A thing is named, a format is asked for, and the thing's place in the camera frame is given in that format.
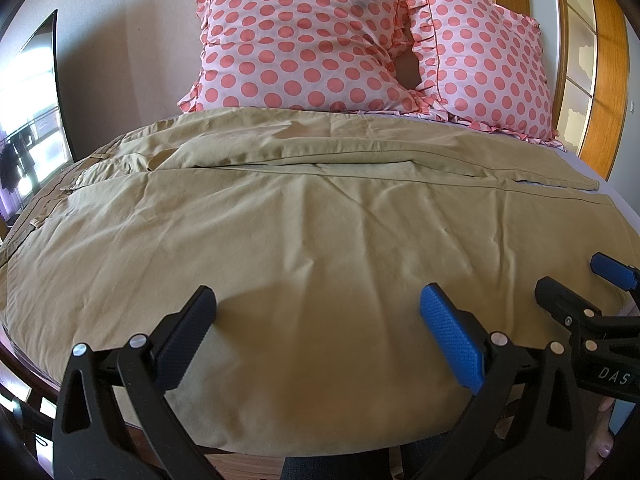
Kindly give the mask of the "person's hand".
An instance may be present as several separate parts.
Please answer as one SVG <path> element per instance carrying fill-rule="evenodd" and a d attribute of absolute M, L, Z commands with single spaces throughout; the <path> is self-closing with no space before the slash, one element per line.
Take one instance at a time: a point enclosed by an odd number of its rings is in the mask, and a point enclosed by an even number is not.
<path fill-rule="evenodd" d="M 585 479 L 589 479 L 612 452 L 614 438 L 608 425 L 613 413 L 614 402 L 613 398 L 604 398 L 598 407 L 593 430 L 587 439 Z"/>

